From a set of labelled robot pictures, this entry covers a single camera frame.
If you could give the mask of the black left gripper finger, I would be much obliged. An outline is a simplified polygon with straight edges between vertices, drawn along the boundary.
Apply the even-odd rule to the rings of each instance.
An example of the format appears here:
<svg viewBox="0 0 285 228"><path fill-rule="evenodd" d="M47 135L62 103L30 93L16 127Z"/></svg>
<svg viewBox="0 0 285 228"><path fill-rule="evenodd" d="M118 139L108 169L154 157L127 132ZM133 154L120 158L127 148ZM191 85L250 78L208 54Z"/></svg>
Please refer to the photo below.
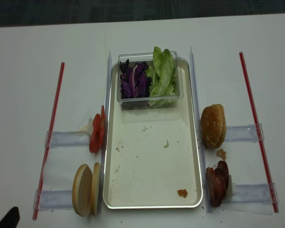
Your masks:
<svg viewBox="0 0 285 228"><path fill-rule="evenodd" d="M12 207L0 221L0 228L16 228L20 220L19 208Z"/></svg>

